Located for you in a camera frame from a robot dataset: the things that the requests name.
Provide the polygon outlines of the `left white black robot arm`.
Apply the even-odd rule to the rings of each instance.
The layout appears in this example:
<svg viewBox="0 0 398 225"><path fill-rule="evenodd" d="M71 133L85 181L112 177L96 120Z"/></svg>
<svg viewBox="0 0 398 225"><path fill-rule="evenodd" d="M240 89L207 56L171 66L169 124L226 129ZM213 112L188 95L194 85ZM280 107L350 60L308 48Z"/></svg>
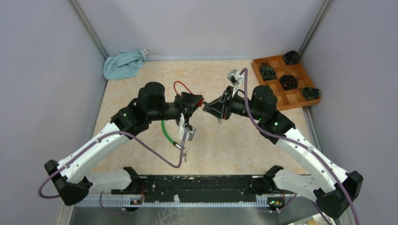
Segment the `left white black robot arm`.
<svg viewBox="0 0 398 225"><path fill-rule="evenodd" d="M167 102L165 87L159 82L148 82L90 141L62 160L46 162L47 181L54 184L57 196L67 206L101 192L140 194L143 182L133 168L103 173L91 173L91 169L118 147L136 140L153 121L175 120L183 133L182 140L192 139L194 128L189 118L202 102L202 95L188 92L177 94L173 102Z"/></svg>

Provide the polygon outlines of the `green cable lock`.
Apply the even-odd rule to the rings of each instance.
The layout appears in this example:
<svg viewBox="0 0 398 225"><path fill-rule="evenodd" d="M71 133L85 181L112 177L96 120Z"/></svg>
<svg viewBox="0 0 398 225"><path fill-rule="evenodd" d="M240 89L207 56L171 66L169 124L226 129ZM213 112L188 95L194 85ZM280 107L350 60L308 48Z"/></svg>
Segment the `green cable lock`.
<svg viewBox="0 0 398 225"><path fill-rule="evenodd" d="M167 132L167 130L166 130L166 126L165 126L165 121L164 121L164 120L161 121L161 129L162 129L162 131L163 131L163 134L164 134L165 137L167 138L167 140L168 140L170 143L172 143L172 145L174 145L176 148L181 149L181 146L180 146L177 142L175 142L175 141L170 137L170 135L168 134L168 132Z"/></svg>

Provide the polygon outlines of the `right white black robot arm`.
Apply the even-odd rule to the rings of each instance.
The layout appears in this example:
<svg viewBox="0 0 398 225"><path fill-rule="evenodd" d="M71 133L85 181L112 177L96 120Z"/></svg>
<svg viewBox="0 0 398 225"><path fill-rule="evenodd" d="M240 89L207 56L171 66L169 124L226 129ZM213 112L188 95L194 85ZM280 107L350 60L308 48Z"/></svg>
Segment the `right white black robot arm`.
<svg viewBox="0 0 398 225"><path fill-rule="evenodd" d="M255 87L249 100L234 94L233 87L228 86L218 99L206 104L203 111L221 120L228 120L232 114L246 117L251 113L255 125L261 128L260 134L310 173L299 175L275 165L264 174L262 185L253 186L258 195L287 190L315 202L329 217L340 218L358 197L362 175L357 171L347 172L325 157L277 110L276 104L277 97L268 85Z"/></svg>

